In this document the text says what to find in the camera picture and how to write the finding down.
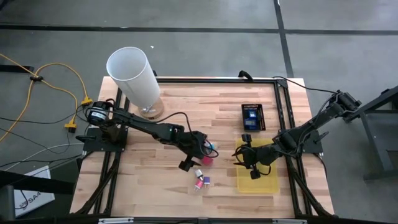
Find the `yellow tray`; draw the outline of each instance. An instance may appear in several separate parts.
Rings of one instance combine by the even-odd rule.
[[[252,139],[251,145],[263,146],[265,144],[273,143],[272,139]],[[242,139],[236,140],[236,148],[245,144]],[[257,168],[262,173],[268,173],[269,167],[257,163]],[[251,169],[246,169],[243,166],[236,166],[238,191],[242,193],[276,193],[279,191],[278,173],[276,169],[276,161],[271,164],[271,173],[269,175],[261,175],[257,180],[250,178]]]

